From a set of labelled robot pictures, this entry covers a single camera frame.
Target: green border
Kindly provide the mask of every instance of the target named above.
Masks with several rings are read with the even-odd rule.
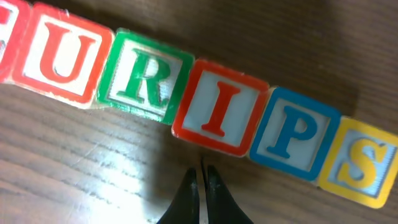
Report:
[[[127,40],[133,40],[142,45],[148,46],[150,48],[156,49],[160,52],[169,54],[175,58],[178,58],[182,61],[182,66],[180,69],[180,73],[178,74],[177,80],[174,85],[173,92],[170,97],[169,104],[167,105],[166,113],[162,119],[161,116],[146,111],[144,109],[140,109],[135,106],[127,105],[124,103],[120,103],[118,101],[114,101],[107,98],[108,90],[111,87],[111,82],[113,81],[114,73],[116,65],[119,62],[120,54],[124,42]],[[150,38],[141,36],[134,32],[131,32],[126,29],[118,29],[116,38],[114,40],[111,53],[108,58],[108,62],[106,63],[105,70],[103,73],[103,77],[99,83],[99,88],[97,91],[97,101],[104,105],[109,105],[114,108],[118,108],[122,111],[126,111],[132,114],[136,114],[142,116],[147,119],[152,119],[155,121],[159,121],[164,124],[171,125],[174,121],[175,115],[177,113],[178,106],[180,105],[182,95],[185,91],[185,87],[188,82],[190,70],[195,61],[195,57],[188,53],[184,52],[180,49],[176,49],[174,47],[170,47],[168,45],[161,44],[155,40]]]

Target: red border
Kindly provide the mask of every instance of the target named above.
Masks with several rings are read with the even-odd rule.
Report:
[[[27,23],[30,17],[30,5],[27,2],[20,0],[4,0],[5,2],[16,6],[19,10],[17,21],[12,28],[12,33],[9,42],[6,46],[6,51],[0,62],[0,82],[4,82],[5,79],[11,74],[14,62],[17,57],[19,44],[24,36]]]
[[[32,44],[33,38],[36,33],[37,25],[40,21],[41,15],[44,14],[102,36],[102,43],[101,46],[99,47],[99,51],[95,59],[95,62],[93,64],[93,69],[91,70],[90,77],[88,79],[88,83],[83,96],[71,93],[63,89],[59,89],[55,86],[46,83],[42,83],[40,81],[26,77],[23,74],[24,65],[26,63],[30,46]],[[12,77],[17,84],[20,83],[30,86],[39,91],[53,93],[54,95],[62,96],[66,99],[69,99],[71,101],[76,101],[78,103],[89,103],[93,98],[93,95],[95,94],[95,89],[96,86],[98,85],[98,79],[102,74],[103,67],[106,62],[106,59],[108,58],[112,42],[113,42],[113,33],[109,28],[105,28],[99,24],[95,24],[94,22],[88,21],[78,16],[69,15],[65,11],[56,9],[52,6],[48,6],[43,3],[36,3],[33,6],[32,18],[28,25],[26,35],[23,39],[21,45],[21,52],[19,53],[16,63],[16,70],[12,74]]]
[[[248,125],[243,134],[241,144],[238,147],[211,139],[196,132],[182,128],[184,119],[188,113],[189,106],[196,92],[200,77],[205,70],[260,91],[260,94],[254,104],[253,112],[250,116]],[[216,63],[207,62],[205,60],[197,60],[192,68],[190,78],[185,89],[185,93],[181,100],[180,107],[178,108],[177,115],[172,126],[173,135],[177,138],[195,142],[199,145],[209,147],[217,151],[242,157],[248,152],[254,134],[257,130],[257,126],[261,120],[262,113],[264,112],[264,108],[266,106],[268,89],[268,83],[260,79],[245,75],[234,70],[230,70]]]

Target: tabletop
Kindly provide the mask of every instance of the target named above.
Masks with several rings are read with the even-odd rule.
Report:
[[[44,0],[134,30],[398,134],[398,2]],[[398,185],[367,208],[295,177],[174,138],[114,109],[0,86],[1,223],[156,223],[189,167],[216,166],[254,223],[397,223]],[[201,223],[207,222],[198,175]]]

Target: red letter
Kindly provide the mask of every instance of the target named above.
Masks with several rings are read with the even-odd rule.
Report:
[[[0,7],[0,24],[7,24],[10,14],[10,10]]]
[[[43,75],[48,78],[49,80],[58,82],[58,83],[68,83],[72,80],[75,80],[80,73],[80,70],[83,66],[83,63],[85,61],[87,51],[90,48],[90,45],[95,42],[95,40],[85,37],[85,36],[79,36],[80,39],[80,50],[77,55],[75,65],[73,66],[73,70],[69,76],[65,77],[62,75],[59,75],[57,73],[57,69],[54,66],[54,60],[55,56],[57,55],[58,49],[61,44],[61,40],[63,35],[69,33],[70,31],[68,29],[56,26],[54,24],[51,24],[49,22],[45,23],[45,26],[50,32],[49,39],[47,41],[47,44],[44,48],[44,53],[42,60],[40,62],[40,69],[43,73]]]
[[[218,136],[224,137],[225,133],[221,129],[226,110],[228,109],[229,102],[232,100],[232,96],[238,94],[241,90],[227,83],[218,82],[218,88],[220,93],[216,105],[214,106],[213,113],[211,114],[209,123],[204,124],[201,128],[205,131],[211,132]]]

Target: yellow border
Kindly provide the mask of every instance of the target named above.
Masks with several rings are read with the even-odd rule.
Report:
[[[390,165],[389,171],[387,171],[386,178],[382,183],[382,187],[379,193],[378,198],[373,198],[365,194],[361,194],[354,190],[347,189],[340,185],[334,184],[328,181],[329,173],[331,168],[333,167],[336,157],[340,151],[340,147],[344,141],[345,135],[349,129],[357,130],[361,133],[367,134],[368,136],[372,136],[381,141],[387,142],[389,144],[398,146],[398,137],[377,129],[368,124],[362,123],[360,121],[356,121],[354,119],[342,118],[340,127],[337,130],[335,140],[331,146],[329,151],[329,155],[326,158],[326,161],[323,165],[319,183],[320,187],[324,190],[327,190],[331,193],[340,195],[347,199],[353,200],[355,202],[361,203],[363,205],[369,206],[371,208],[381,208],[387,201],[388,195],[390,194],[392,185],[394,184],[397,172],[398,172],[398,153],[396,153],[392,159],[392,164]]]

